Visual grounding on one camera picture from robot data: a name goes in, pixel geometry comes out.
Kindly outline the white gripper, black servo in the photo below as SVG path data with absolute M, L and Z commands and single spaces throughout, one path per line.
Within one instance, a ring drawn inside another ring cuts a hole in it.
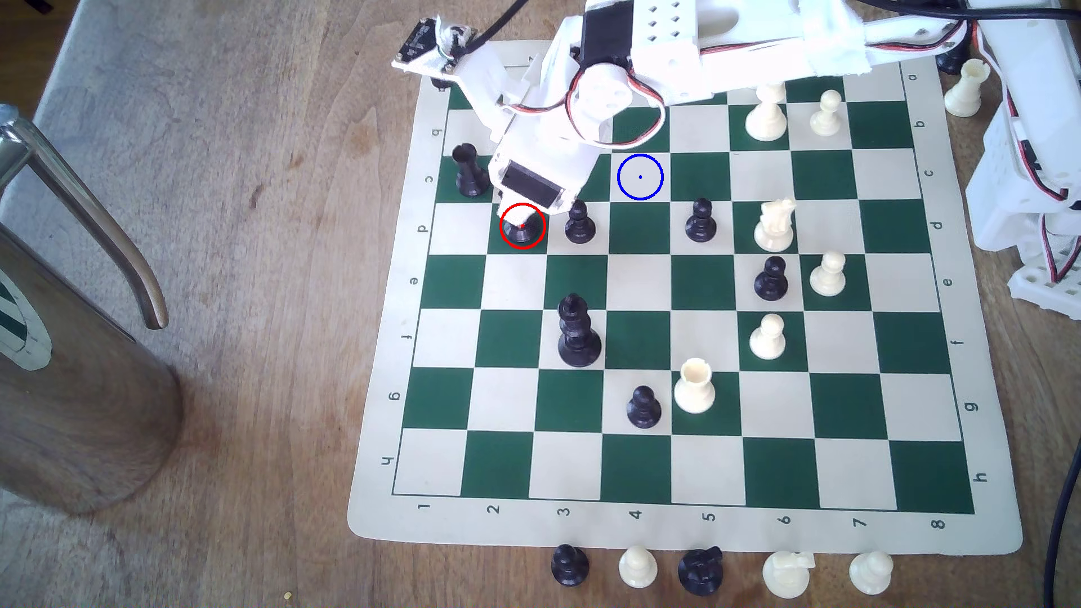
M 588 181 L 601 149 L 563 137 L 555 117 L 517 116 L 489 162 L 506 222 L 533 214 L 568 213 Z

